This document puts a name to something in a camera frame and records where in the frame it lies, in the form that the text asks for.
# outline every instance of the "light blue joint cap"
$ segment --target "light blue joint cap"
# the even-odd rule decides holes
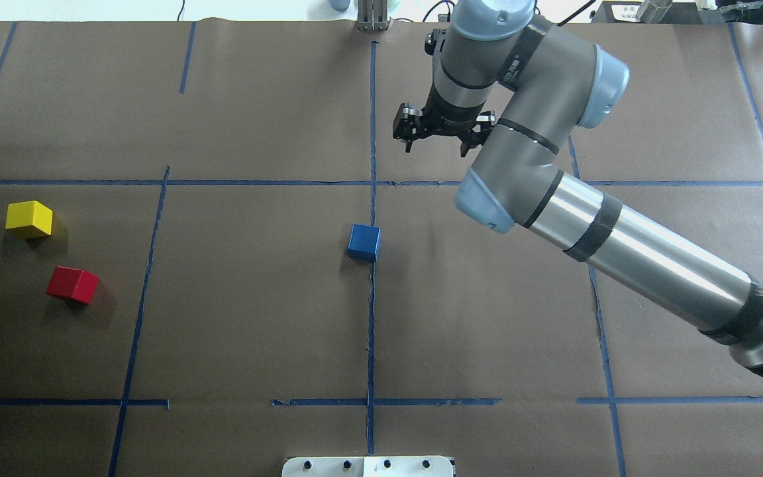
[[[460,0],[452,27],[470,40],[493,42],[526,28],[535,15],[535,0]]]
[[[464,214],[494,232],[506,233],[514,225],[514,219],[472,167],[458,186],[458,193],[455,193],[455,205]]]
[[[590,99],[579,126],[596,127],[611,112],[629,84],[629,67],[596,46],[596,76],[593,77]]]

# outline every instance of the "white label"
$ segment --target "white label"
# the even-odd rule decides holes
[[[617,21],[638,22],[638,7],[639,5],[612,5],[611,12]]]

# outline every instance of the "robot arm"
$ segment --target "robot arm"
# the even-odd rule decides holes
[[[629,73],[533,10],[533,0],[460,0],[451,27],[427,37],[426,107],[403,103],[394,138],[409,150],[420,138],[457,136],[462,157],[483,144],[455,196],[461,211],[500,233],[515,223],[533,230],[763,376],[763,283],[553,164],[574,126],[611,112]],[[481,110],[497,81],[515,93],[494,121]]]

